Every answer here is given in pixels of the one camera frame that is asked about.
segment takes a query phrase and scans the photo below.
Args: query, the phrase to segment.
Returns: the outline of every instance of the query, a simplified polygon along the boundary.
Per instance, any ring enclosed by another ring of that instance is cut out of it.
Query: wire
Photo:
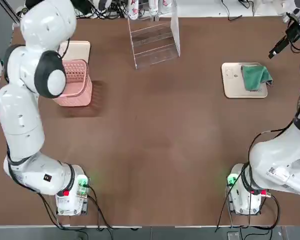
[[[95,195],[95,191],[91,188],[91,186],[89,186],[89,188],[93,191],[93,194]],[[102,217],[102,219],[103,219],[103,221],[104,221],[104,224],[106,225],[106,228],[105,228],[105,229],[109,232],[110,237],[111,237],[111,240],[114,240],[114,235],[113,235],[113,233],[112,233],[112,230],[114,230],[115,228],[113,228],[112,226],[110,226],[110,225],[108,224],[108,222],[106,221],[105,216],[104,216],[104,214],[102,213],[102,211],[101,211],[101,209],[100,209],[100,207],[99,207],[97,201],[94,200],[94,198],[93,198],[92,196],[90,196],[90,195],[88,195],[88,199],[90,199],[90,200],[96,205],[97,210],[98,210],[98,212],[100,212],[101,217]]]
[[[292,41],[290,41],[290,49],[294,54],[300,53],[300,48],[296,47]]]
[[[276,220],[275,220],[274,224],[272,224],[272,226],[270,226],[270,227],[253,226],[253,228],[260,229],[260,230],[273,230],[278,225],[279,220],[280,220],[280,215],[281,215],[280,204],[275,196],[271,195],[271,198],[275,201],[276,208],[277,208],[277,215],[276,215]]]
[[[89,188],[90,188],[90,189],[92,190],[92,192],[93,192],[93,195],[94,195],[94,199],[95,199],[96,204],[98,204],[97,195],[96,195],[95,190],[94,190],[91,186],[89,186]],[[104,230],[104,228],[100,228],[99,209],[98,209],[98,216],[97,216],[97,230],[98,230],[99,232],[101,232],[101,231]]]
[[[250,6],[252,6],[252,16],[254,17],[255,16],[255,4],[253,1],[250,1],[250,0],[238,0],[238,2],[244,6],[246,9],[249,9]],[[237,20],[237,19],[240,19],[243,17],[243,15],[240,15],[240,16],[235,16],[233,18],[230,18],[230,11],[229,11],[229,8],[226,6],[226,4],[224,3],[224,0],[221,0],[221,3],[223,4],[223,6],[225,6],[226,8],[226,14],[227,14],[227,18],[228,18],[228,21],[232,22],[234,20]]]
[[[92,5],[91,9],[92,15],[87,17],[87,16],[82,16],[82,15],[77,15],[78,18],[91,18],[93,16],[96,16],[98,19],[109,19],[109,20],[114,20],[117,18],[125,18],[128,15],[128,10],[127,10],[127,3],[124,0],[113,0],[110,4],[110,6],[105,9],[100,11],[97,7]]]
[[[240,15],[240,16],[235,16],[235,17],[233,17],[233,18],[230,18],[230,11],[229,11],[229,8],[225,5],[224,0],[221,0],[221,3],[222,3],[223,6],[225,6],[225,8],[226,8],[226,14],[227,14],[228,21],[232,22],[232,21],[234,21],[234,20],[237,20],[237,19],[242,18],[242,15]]]
[[[238,0],[239,3],[241,3],[242,6],[244,6],[246,9],[249,9],[250,6],[252,5],[252,16],[254,17],[255,16],[255,5],[254,5],[254,2],[253,1],[250,1],[250,0]]]
[[[272,233],[273,233],[273,229],[271,229],[271,230],[270,230],[270,232],[271,232],[271,234],[270,234],[270,238],[269,238],[269,240],[271,240],[271,239],[272,239]]]
[[[63,54],[62,54],[62,59],[64,58],[64,56],[66,55],[66,53],[67,53],[67,51],[68,51],[68,48],[69,48],[69,44],[70,44],[70,38],[68,39],[68,43],[66,44],[66,48],[65,48],[65,50],[64,50],[64,52],[63,52]]]
[[[249,236],[265,236],[265,235],[268,235],[268,234],[270,233],[270,231],[272,231],[272,230],[268,230],[266,233],[249,233],[249,234],[247,234],[247,235],[243,238],[243,235],[242,235],[242,228],[240,228],[240,236],[241,236],[241,239],[242,239],[242,240],[246,240],[246,238],[249,237]]]

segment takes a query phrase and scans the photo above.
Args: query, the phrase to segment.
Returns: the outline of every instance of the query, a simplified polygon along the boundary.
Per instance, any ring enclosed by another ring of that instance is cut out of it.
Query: brown table
[[[135,70],[126,20],[79,20],[72,39],[91,43],[98,111],[71,117],[41,98],[42,152],[84,168],[112,225],[215,226],[232,166],[247,161],[257,133],[284,127],[296,111],[300,54],[287,48],[268,59],[285,27],[279,17],[182,18],[181,57]],[[22,42],[16,30],[13,43]],[[274,78],[268,97],[226,98],[224,62],[266,65]],[[50,225],[40,199],[5,175],[5,151],[0,127],[0,225]],[[280,224],[300,225],[300,196],[274,194]],[[90,204],[88,216],[63,221],[95,225],[95,213]],[[269,200],[251,224],[271,225],[274,218]],[[221,224],[230,224],[226,208]],[[234,224],[247,224],[247,217]]]

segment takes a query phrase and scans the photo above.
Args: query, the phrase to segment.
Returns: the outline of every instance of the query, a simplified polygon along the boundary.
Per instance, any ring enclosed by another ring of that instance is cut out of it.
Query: gray floor
[[[300,240],[300,227],[287,227],[286,236],[282,233],[285,229],[276,227],[273,230],[272,240]],[[121,228],[113,231],[114,240],[227,240],[229,232],[238,232],[238,229],[228,227],[220,228],[215,233],[214,227],[202,228],[175,228],[175,227],[143,227],[136,231],[129,228]],[[95,229],[87,230],[89,240],[111,240],[109,232],[98,232]],[[243,238],[247,234],[263,234],[266,231],[248,228],[242,230]],[[82,233],[62,231],[54,227],[44,228],[0,228],[0,240],[76,240],[86,237]],[[246,240],[269,240],[268,235],[250,235]]]

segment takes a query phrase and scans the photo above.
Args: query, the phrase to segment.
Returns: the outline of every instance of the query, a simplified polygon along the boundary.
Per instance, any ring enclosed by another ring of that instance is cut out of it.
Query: black cable
[[[62,54],[62,59],[64,58],[64,56],[66,55],[66,53],[67,53],[67,51],[68,51],[68,48],[69,48],[69,44],[70,44],[70,38],[67,40],[68,42],[67,42],[67,44],[66,44],[66,48],[65,48],[65,50],[64,50],[64,52],[63,52],[63,54]]]
[[[89,186],[89,188],[92,190],[92,192],[93,192],[93,195],[94,195],[94,199],[95,199],[95,202],[96,202],[96,204],[97,204],[97,206],[99,206],[98,205],[98,200],[97,200],[97,195],[96,195],[96,192],[95,192],[95,190],[91,187],[91,186]],[[98,211],[98,215],[97,215],[97,230],[99,231],[99,232],[101,232],[101,231],[103,231],[104,230],[104,228],[100,228],[100,221],[99,221],[99,209],[97,210]]]
[[[127,15],[127,12],[127,4],[121,0],[112,1],[110,6],[103,11],[99,11],[97,7],[92,5],[92,14],[96,15],[98,19],[114,20],[117,18],[124,18]]]
[[[103,221],[104,221],[104,224],[105,224],[105,226],[106,226],[105,229],[109,232],[110,237],[111,237],[111,240],[114,240],[114,235],[113,235],[113,233],[112,233],[112,230],[114,230],[115,228],[113,228],[112,226],[110,226],[110,225],[108,224],[108,222],[106,221],[105,216],[104,216],[104,214],[102,213],[102,211],[101,211],[101,209],[100,209],[100,207],[99,207],[97,201],[94,200],[94,198],[91,197],[90,195],[88,195],[88,199],[90,199],[90,200],[96,205],[97,210],[98,210],[98,212],[100,212],[101,217],[102,217],[102,219],[103,219]]]
[[[229,11],[229,8],[225,5],[224,0],[221,0],[221,3],[222,3],[223,6],[225,6],[225,8],[226,8],[226,14],[227,14],[227,16],[228,16],[228,21],[232,22],[232,21],[234,21],[234,20],[237,20],[237,19],[242,18],[242,15],[240,15],[240,16],[235,16],[235,17],[233,17],[233,18],[230,18],[230,11]]]
[[[270,234],[270,238],[269,238],[269,240],[271,240],[272,239],[272,233],[273,233],[273,229],[271,229],[271,234]]]
[[[103,219],[104,224],[106,225],[106,227],[109,228],[109,229],[111,229],[111,230],[114,230],[114,228],[112,226],[110,226],[109,223],[107,222],[107,220],[106,220],[103,212],[101,211],[98,203],[94,200],[94,198],[92,196],[88,195],[88,199],[90,199],[96,205],[96,207],[97,207],[98,211],[100,212],[100,215],[101,215],[101,217],[102,217],[102,219]]]
[[[300,48],[296,47],[292,41],[290,41],[290,49],[294,54],[300,53]]]
[[[260,230],[273,230],[279,223],[280,220],[280,215],[281,215],[281,210],[280,210],[280,204],[278,200],[276,199],[275,196],[271,195],[271,198],[275,201],[276,208],[277,208],[277,215],[276,215],[276,220],[274,224],[270,227],[264,227],[264,226],[254,226],[255,229],[260,229]]]
[[[250,189],[252,186],[252,178],[250,177]],[[248,226],[250,226],[250,218],[251,218],[251,191],[250,191],[250,198],[249,198],[249,214],[248,214]]]
[[[242,240],[246,240],[246,238],[249,236],[264,236],[264,235],[268,235],[269,233],[270,233],[270,230],[268,230],[266,233],[249,233],[243,238],[242,229],[240,228],[240,236],[241,236]]]
[[[239,3],[244,6],[246,9],[249,9],[250,6],[252,5],[252,16],[254,17],[255,16],[255,5],[254,5],[254,2],[253,1],[250,1],[250,0],[238,0]]]
[[[267,197],[265,197],[264,200],[263,200],[263,202],[261,203],[259,212],[261,212],[262,208],[264,207],[266,200],[267,200]]]

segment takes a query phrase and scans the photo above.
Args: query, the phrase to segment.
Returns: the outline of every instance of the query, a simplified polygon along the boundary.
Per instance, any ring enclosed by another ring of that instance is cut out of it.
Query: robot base
[[[88,190],[86,191],[86,194],[81,192],[80,181],[86,180],[86,184],[88,184],[88,178],[80,166],[72,165],[72,167],[74,169],[74,182],[71,190],[68,193],[68,196],[55,195],[57,211],[58,215],[60,216],[74,216],[87,214]]]
[[[243,164],[236,164],[231,170],[230,175],[227,177],[227,185],[226,185],[226,193],[230,190],[233,182],[240,175]],[[235,213],[236,215],[257,215],[260,211],[261,205],[261,194],[253,195],[251,194],[251,207],[250,205],[250,192],[246,190],[244,184],[242,182],[242,178],[237,180],[235,185],[233,186],[229,198],[228,198],[228,209],[229,213]]]

